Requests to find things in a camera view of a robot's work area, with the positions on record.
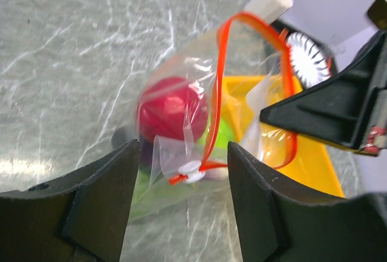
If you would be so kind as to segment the green toy apple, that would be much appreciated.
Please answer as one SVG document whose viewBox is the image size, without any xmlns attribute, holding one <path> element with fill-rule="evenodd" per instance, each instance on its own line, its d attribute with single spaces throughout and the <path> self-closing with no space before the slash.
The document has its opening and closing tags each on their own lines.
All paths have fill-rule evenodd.
<svg viewBox="0 0 387 262">
<path fill-rule="evenodd" d="M 209 125 L 210 125 L 210 120 L 208 121 L 208 124 L 206 126 L 206 129 L 203 135 L 197 140 L 197 144 L 205 145 L 206 137 L 209 132 Z M 215 147 L 221 148 L 221 149 L 227 149 L 228 143 L 234 142 L 234 141 L 235 141 L 235 135 L 230 125 L 223 118 L 220 118 L 220 125 L 218 128 L 218 135 L 216 138 Z"/>
</svg>

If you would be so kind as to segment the purple toy eggplant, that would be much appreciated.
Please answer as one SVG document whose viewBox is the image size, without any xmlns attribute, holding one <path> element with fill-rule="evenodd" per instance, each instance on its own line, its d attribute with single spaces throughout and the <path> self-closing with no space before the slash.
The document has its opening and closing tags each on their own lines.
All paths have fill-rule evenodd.
<svg viewBox="0 0 387 262">
<path fill-rule="evenodd" d="M 150 172 L 152 168 L 153 144 L 146 139 L 140 139 L 140 169 Z"/>
</svg>

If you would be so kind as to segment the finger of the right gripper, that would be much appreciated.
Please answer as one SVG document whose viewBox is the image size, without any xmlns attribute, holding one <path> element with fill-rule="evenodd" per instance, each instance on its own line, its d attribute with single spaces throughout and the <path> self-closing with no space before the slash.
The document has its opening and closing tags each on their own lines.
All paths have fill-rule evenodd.
<svg viewBox="0 0 387 262">
<path fill-rule="evenodd" d="M 264 108 L 260 120 L 356 153 L 386 149 L 386 32 L 337 75 Z"/>
</svg>

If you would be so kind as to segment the clear zip top bag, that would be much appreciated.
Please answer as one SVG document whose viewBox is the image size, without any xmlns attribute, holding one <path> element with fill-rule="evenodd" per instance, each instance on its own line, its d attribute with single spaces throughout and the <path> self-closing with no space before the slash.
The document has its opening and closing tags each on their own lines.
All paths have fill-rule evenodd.
<svg viewBox="0 0 387 262">
<path fill-rule="evenodd" d="M 141 164 L 130 219 L 227 188 L 227 147 L 273 169 L 296 156 L 294 133 L 260 121 L 295 94 L 284 32 L 239 12 L 173 55 L 138 95 L 133 127 Z"/>
</svg>

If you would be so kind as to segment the red toy apple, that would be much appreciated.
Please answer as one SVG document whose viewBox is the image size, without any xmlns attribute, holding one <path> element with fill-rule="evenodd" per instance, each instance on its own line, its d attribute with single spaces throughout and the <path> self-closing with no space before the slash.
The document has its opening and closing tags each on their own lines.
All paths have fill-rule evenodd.
<svg viewBox="0 0 387 262">
<path fill-rule="evenodd" d="M 152 84 L 139 97 L 139 132 L 148 141 L 155 136 L 184 140 L 184 129 L 196 142 L 209 118 L 208 101 L 198 81 L 171 76 Z"/>
</svg>

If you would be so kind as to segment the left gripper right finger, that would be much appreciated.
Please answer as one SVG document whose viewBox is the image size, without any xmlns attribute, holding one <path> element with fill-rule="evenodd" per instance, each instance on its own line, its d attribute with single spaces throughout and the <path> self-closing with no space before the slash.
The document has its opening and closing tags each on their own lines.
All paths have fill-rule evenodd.
<svg viewBox="0 0 387 262">
<path fill-rule="evenodd" d="M 300 184 L 228 145 L 244 261 L 385 261 L 386 194 L 340 198 Z"/>
</svg>

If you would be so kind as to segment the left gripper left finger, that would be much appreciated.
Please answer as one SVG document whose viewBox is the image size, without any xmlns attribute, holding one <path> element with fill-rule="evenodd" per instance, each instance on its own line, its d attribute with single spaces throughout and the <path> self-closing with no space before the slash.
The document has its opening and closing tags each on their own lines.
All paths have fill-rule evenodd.
<svg viewBox="0 0 387 262">
<path fill-rule="evenodd" d="M 59 178 L 1 194 L 2 261 L 118 261 L 140 163 L 136 140 Z"/>
</svg>

